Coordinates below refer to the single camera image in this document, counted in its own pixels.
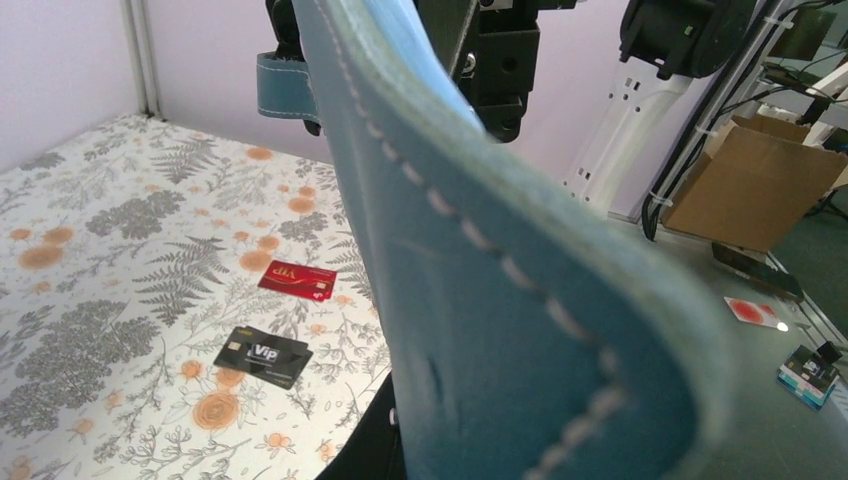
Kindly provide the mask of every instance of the red and white card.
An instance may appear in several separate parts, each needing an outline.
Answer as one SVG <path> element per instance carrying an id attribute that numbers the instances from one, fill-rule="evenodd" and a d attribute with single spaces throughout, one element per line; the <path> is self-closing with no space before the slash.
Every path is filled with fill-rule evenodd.
<path id="1" fill-rule="evenodd" d="M 724 301 L 727 302 L 727 306 L 730 307 L 730 310 L 733 311 L 733 314 L 736 315 L 736 318 L 740 322 L 776 328 L 783 332 L 789 330 L 789 327 L 777 318 L 774 309 L 768 305 L 746 302 L 745 300 L 730 297 L 724 297 Z"/>
<path id="2" fill-rule="evenodd" d="M 274 260 L 262 275 L 259 286 L 323 302 L 333 296 L 336 272 Z"/>

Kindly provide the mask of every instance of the blue leather strap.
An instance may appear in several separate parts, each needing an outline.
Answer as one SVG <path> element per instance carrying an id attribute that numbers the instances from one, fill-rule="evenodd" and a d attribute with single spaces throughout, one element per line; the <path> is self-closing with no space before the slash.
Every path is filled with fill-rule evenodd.
<path id="1" fill-rule="evenodd" d="M 305 62 L 281 60 L 273 52 L 260 53 L 256 56 L 256 84 L 261 115 L 321 123 Z"/>

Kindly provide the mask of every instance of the floral tablecloth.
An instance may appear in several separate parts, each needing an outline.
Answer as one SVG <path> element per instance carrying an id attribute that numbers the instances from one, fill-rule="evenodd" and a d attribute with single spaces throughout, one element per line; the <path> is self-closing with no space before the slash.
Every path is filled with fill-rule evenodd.
<path id="1" fill-rule="evenodd" d="M 314 478 L 388 372 L 331 166 L 124 116 L 0 175 L 0 225 L 0 478 Z M 294 388 L 212 365 L 240 325 L 309 343 Z"/>

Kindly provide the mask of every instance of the small box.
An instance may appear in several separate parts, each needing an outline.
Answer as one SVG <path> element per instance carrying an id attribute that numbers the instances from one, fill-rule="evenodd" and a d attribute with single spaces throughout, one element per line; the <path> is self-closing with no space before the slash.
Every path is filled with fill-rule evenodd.
<path id="1" fill-rule="evenodd" d="M 839 381 L 839 370 L 833 363 L 840 357 L 830 342 L 816 352 L 802 345 L 780 366 L 777 379 L 804 403 L 821 410 Z"/>
<path id="2" fill-rule="evenodd" d="M 848 157 L 802 145 L 809 129 L 734 117 L 707 142 L 663 225 L 768 252 L 845 171 Z"/>

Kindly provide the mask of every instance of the bolt hole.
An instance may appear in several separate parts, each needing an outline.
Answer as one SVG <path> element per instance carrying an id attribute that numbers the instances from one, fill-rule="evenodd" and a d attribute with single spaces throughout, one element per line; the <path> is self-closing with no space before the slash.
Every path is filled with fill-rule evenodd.
<path id="1" fill-rule="evenodd" d="M 505 58 L 503 63 L 501 63 L 501 68 L 503 68 L 506 73 L 512 73 L 518 69 L 518 60 L 512 57 Z"/>
<path id="2" fill-rule="evenodd" d="M 518 128 L 518 119 L 507 118 L 501 122 L 501 126 L 504 130 L 515 130 L 516 128 Z"/>

